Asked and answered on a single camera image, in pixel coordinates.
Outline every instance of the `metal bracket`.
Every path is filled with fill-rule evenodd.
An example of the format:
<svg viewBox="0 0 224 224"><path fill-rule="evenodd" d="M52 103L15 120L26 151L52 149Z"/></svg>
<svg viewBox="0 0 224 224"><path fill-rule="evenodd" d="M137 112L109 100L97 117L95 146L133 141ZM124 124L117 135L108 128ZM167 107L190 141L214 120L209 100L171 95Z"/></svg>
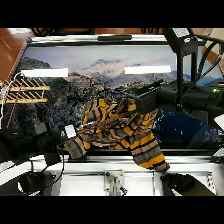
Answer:
<svg viewBox="0 0 224 224"><path fill-rule="evenodd" d="M125 187L123 170L105 172L104 190L109 192L109 196L121 196L121 187Z"/></svg>

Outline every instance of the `wooden floor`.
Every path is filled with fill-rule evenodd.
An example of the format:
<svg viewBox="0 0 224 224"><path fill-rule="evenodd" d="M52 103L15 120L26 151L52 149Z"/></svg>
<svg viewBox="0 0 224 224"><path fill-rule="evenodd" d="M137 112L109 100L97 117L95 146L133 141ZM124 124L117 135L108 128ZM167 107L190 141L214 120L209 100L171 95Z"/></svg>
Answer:
<svg viewBox="0 0 224 224"><path fill-rule="evenodd" d="M202 33L206 28L194 28L195 33ZM28 37L33 37L31 30L25 33L12 33L9 28L0 28L0 80L8 78L16 58ZM138 34L141 28L95 28L95 34Z"/></svg>

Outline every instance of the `white cable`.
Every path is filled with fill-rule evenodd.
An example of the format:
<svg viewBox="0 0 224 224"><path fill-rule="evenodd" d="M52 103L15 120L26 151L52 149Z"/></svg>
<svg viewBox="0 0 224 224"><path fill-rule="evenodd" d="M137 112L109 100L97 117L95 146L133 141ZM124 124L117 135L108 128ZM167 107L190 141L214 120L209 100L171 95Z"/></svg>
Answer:
<svg viewBox="0 0 224 224"><path fill-rule="evenodd" d="M4 94L3 94L3 97L2 97L2 104L1 104L2 106L1 106L1 117L0 117L0 129L2 129L2 119L3 119L3 117L4 117L4 115L3 115L3 107L4 107L5 96L7 95L8 91L9 91L9 89L10 89L10 86L16 81L16 78L17 78L17 76L18 76L19 74L22 74L22 73L21 73L21 72L18 72L18 73L14 76L13 80L11 80L11 82L9 83L8 87L6 88L6 90L5 90Z"/></svg>

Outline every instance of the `brown floor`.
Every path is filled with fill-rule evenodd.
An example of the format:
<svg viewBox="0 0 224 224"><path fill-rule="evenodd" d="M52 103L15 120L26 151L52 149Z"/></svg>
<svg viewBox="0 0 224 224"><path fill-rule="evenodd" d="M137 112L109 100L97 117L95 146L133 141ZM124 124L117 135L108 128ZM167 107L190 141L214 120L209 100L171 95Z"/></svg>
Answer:
<svg viewBox="0 0 224 224"><path fill-rule="evenodd" d="M203 33L206 28L193 28L195 33ZM95 34L137 34L141 28L95 28ZM12 34L8 28L0 28L0 80L8 78L9 73L27 37L32 32Z"/></svg>

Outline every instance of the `striped cloth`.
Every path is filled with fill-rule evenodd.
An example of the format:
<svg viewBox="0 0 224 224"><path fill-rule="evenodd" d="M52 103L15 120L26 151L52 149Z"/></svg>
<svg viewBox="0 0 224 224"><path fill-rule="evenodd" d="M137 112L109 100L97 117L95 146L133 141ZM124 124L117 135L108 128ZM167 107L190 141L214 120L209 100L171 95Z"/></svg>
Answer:
<svg viewBox="0 0 224 224"><path fill-rule="evenodd" d="M83 107L79 135L65 142L72 158L83 156L91 144L129 149L135 163L141 167L167 170L169 165L151 129L157 110L146 115L136 112L134 99L123 99L120 104L97 99Z"/></svg>

